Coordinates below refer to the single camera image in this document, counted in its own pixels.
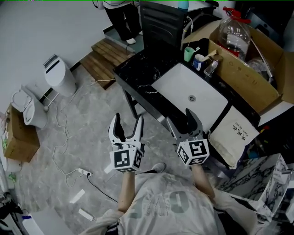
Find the marble floor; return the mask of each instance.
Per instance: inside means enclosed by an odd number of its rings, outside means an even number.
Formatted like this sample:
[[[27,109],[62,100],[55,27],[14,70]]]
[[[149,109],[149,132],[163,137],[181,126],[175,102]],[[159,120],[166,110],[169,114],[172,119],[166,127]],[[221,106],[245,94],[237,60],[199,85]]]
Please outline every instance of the marble floor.
[[[73,75],[80,89],[78,93],[73,99],[59,95],[54,101],[58,107],[59,124],[65,125],[67,120],[70,135],[66,151],[65,148],[56,148],[55,161],[66,173],[79,167],[91,171],[94,174],[90,178],[92,183],[117,200],[122,173],[104,173],[104,168],[110,163],[111,150],[107,131],[117,112],[120,113],[126,136],[131,135],[135,119],[117,83],[107,90],[98,84],[91,85],[94,79],[82,66],[79,66]],[[52,99],[54,95],[52,92],[48,98]],[[146,145],[141,170],[148,170],[158,162],[166,162],[168,172],[191,179],[191,171],[184,168],[174,151],[174,139],[171,134],[142,107],[137,105],[136,108],[144,117],[144,134],[141,141]],[[41,146],[32,161],[23,164],[17,175],[15,192],[23,209],[37,212],[54,208],[77,235],[94,223],[78,213],[80,208],[99,217],[108,209],[116,208],[116,203],[92,186],[86,176],[78,178],[73,187],[67,187],[65,176],[57,171],[52,161],[54,147],[62,146],[66,140],[64,127],[58,127],[55,116],[56,106],[52,104],[48,111],[46,127],[37,130]],[[78,172],[69,175],[68,184],[71,185],[77,176]],[[81,189],[85,194],[76,203],[70,203]]]

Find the wooden step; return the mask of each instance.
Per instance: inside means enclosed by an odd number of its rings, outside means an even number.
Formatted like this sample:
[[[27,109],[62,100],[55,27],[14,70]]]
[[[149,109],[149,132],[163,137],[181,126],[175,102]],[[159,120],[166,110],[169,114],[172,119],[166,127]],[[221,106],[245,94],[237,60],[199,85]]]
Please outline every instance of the wooden step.
[[[99,81],[98,83],[106,90],[115,82],[113,74],[113,64],[109,63],[103,56],[99,55],[95,51],[91,51],[80,63],[85,67],[85,69],[92,75],[92,77]]]
[[[97,42],[92,46],[92,50],[108,60],[114,67],[120,65],[134,55],[134,53],[129,52],[122,46],[108,39]]]

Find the black pants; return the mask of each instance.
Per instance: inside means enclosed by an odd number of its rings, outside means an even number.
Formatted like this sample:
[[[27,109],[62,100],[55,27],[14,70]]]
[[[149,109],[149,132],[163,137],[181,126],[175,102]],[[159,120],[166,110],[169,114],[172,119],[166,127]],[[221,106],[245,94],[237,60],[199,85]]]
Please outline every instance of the black pants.
[[[105,7],[105,10],[111,23],[123,41],[136,37],[142,30],[139,23],[138,9],[132,4],[114,9],[108,9]],[[130,31],[125,24],[124,16],[127,20]]]

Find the person standing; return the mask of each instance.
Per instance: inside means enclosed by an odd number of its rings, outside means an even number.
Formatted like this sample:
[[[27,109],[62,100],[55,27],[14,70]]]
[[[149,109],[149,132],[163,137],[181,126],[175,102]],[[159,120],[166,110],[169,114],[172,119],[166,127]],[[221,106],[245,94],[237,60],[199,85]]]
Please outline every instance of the person standing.
[[[134,37],[142,35],[142,28],[139,22],[139,12],[131,1],[103,1],[105,11],[123,41],[129,44],[136,43]]]

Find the white cable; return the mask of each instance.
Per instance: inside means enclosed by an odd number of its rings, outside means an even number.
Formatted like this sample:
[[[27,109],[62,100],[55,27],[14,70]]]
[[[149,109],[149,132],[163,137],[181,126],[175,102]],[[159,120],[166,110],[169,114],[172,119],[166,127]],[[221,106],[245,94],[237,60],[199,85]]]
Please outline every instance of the white cable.
[[[50,101],[49,105],[47,105],[48,108],[52,104],[52,102],[58,97],[58,95],[59,95],[59,93],[57,93],[57,95],[53,98],[53,100]]]
[[[189,16],[187,16],[187,19],[189,19],[189,20],[191,20],[191,31],[190,31],[190,34],[192,33],[192,30],[193,30],[193,28],[194,28],[194,25],[193,25],[193,20],[189,17]]]
[[[104,82],[107,82],[107,81],[112,81],[112,80],[115,80],[115,79],[110,79],[110,80],[97,80],[97,81],[91,83],[90,85],[86,85],[86,86],[92,86],[92,85],[96,84],[97,82],[103,82],[103,81],[104,81]],[[74,172],[76,172],[76,171],[78,171],[78,169],[75,169],[75,170],[73,170],[73,171],[70,172],[70,173],[65,173],[65,172],[64,172],[64,171],[63,171],[63,170],[57,165],[57,163],[55,162],[54,154],[55,154],[55,150],[56,150],[56,148],[63,148],[63,147],[66,146],[66,147],[65,147],[65,150],[63,151],[63,153],[59,153],[59,155],[63,155],[63,154],[66,152],[66,150],[68,149],[68,139],[70,138],[70,136],[69,136],[69,132],[68,132],[68,128],[67,128],[68,117],[67,117],[66,114],[63,113],[62,111],[63,111],[63,109],[64,109],[67,105],[69,105],[69,104],[72,102],[72,100],[74,99],[75,95],[76,95],[76,94],[80,91],[80,89],[83,88],[84,86],[85,86],[85,85],[81,86],[81,87],[80,87],[80,88],[79,88],[79,89],[73,94],[73,97],[71,98],[71,100],[69,101],[69,103],[67,103],[67,104],[66,104],[66,105],[60,110],[60,112],[65,116],[65,125],[60,125],[60,124],[59,124],[58,119],[57,119],[57,116],[58,116],[58,108],[57,108],[57,105],[53,102],[53,101],[55,100],[55,98],[58,96],[58,94],[54,97],[53,100],[48,99],[48,97],[46,97],[46,96],[44,95],[44,97],[45,97],[47,100],[50,101],[50,104],[54,104],[55,107],[56,107],[56,116],[55,116],[55,119],[56,119],[56,122],[57,122],[57,126],[58,126],[58,127],[64,127],[64,133],[65,133],[65,136],[66,136],[66,140],[65,140],[65,142],[64,142],[64,144],[63,144],[62,146],[55,146],[55,147],[54,147],[54,149],[53,149],[53,153],[52,153],[52,161],[54,162],[56,169],[57,169],[58,171],[60,171],[61,173],[64,174],[64,176],[65,176],[65,183],[66,183],[66,185],[67,185],[68,187],[73,187],[74,184],[75,184],[75,181],[76,181],[78,178],[82,177],[84,174],[81,173],[78,177],[75,178],[73,184],[72,184],[71,186],[69,186],[69,185],[68,185],[68,182],[67,182],[67,176],[70,175],[70,174],[72,174],[72,173],[74,173]]]

